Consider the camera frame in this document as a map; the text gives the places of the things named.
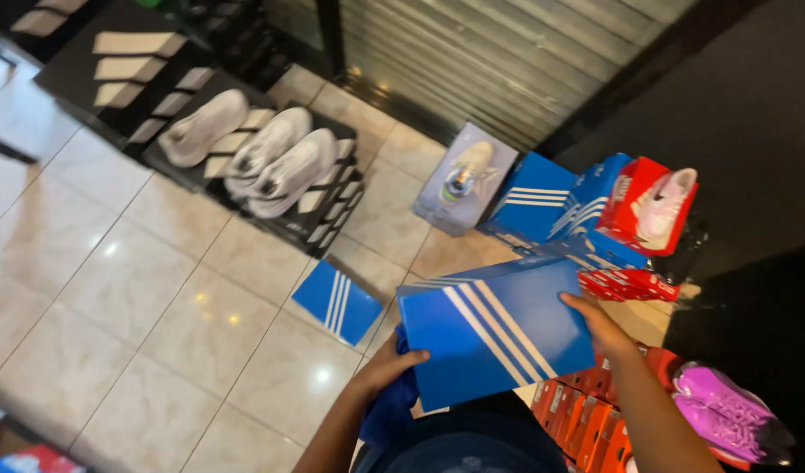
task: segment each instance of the tiled floor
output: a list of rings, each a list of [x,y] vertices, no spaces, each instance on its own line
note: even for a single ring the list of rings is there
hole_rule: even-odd
[[[359,130],[367,192],[332,253],[387,309],[355,347],[289,295],[313,261],[126,159],[23,68],[2,87],[0,405],[102,471],[285,471],[399,311],[394,288],[513,259],[408,211],[444,148],[300,68],[271,93]],[[610,305],[658,343],[670,307]]]

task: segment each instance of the sneaker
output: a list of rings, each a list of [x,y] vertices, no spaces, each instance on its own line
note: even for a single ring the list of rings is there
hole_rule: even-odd
[[[233,88],[173,124],[157,138],[157,143],[173,165],[192,167],[204,161],[216,141],[239,128],[247,115],[248,100],[242,91]]]
[[[639,209],[638,235],[646,241],[667,238],[696,181],[697,171],[691,167],[660,177]]]
[[[725,374],[696,362],[683,364],[674,376],[676,390],[709,406],[736,424],[762,427],[793,445],[793,436],[765,403],[732,382]]]
[[[752,463],[786,466],[791,463],[786,446],[773,443],[767,431],[736,424],[697,399],[672,394],[685,420],[712,447]]]
[[[224,185],[234,199],[253,194],[253,183],[265,167],[294,147],[312,131],[312,114],[303,107],[277,113],[228,165]]]
[[[478,141],[465,149],[452,166],[449,177],[443,184],[440,199],[445,204],[453,204],[472,192],[475,182],[486,172],[493,156],[493,145]]]
[[[251,187],[248,210],[262,219],[275,218],[301,198],[335,164],[335,135],[327,128],[315,130],[279,159],[262,170]]]

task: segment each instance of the person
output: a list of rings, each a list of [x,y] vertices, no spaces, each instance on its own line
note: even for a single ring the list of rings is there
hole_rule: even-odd
[[[568,294],[560,298],[586,318],[594,349],[610,362],[638,470],[723,472],[624,330],[597,302]],[[424,350],[399,355],[396,345],[394,334],[346,385],[297,461],[295,473],[350,469],[368,404],[402,372],[429,359]],[[363,446],[352,468],[354,473],[566,471],[561,451],[513,392],[420,417],[413,432],[393,445],[381,451]]]

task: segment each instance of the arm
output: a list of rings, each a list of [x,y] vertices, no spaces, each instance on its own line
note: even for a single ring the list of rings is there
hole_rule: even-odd
[[[397,354],[394,332],[338,395],[292,473],[348,471],[367,405],[403,371],[428,359],[426,350]]]
[[[723,473],[706,443],[664,391],[627,333],[607,313],[581,297],[561,299],[586,317],[596,348],[610,360],[618,404],[639,471]]]

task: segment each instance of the hand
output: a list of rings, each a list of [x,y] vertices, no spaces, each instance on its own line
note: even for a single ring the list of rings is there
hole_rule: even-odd
[[[351,383],[366,389],[370,395],[377,395],[405,370],[428,359],[429,350],[411,350],[404,355],[397,354],[397,333],[393,332],[373,358],[355,374]]]
[[[609,317],[601,308],[597,300],[574,296],[567,293],[560,294],[560,299],[566,306],[576,309],[586,319],[586,327],[592,334],[592,344],[607,358],[615,357],[628,350],[634,350],[636,344],[628,334]]]

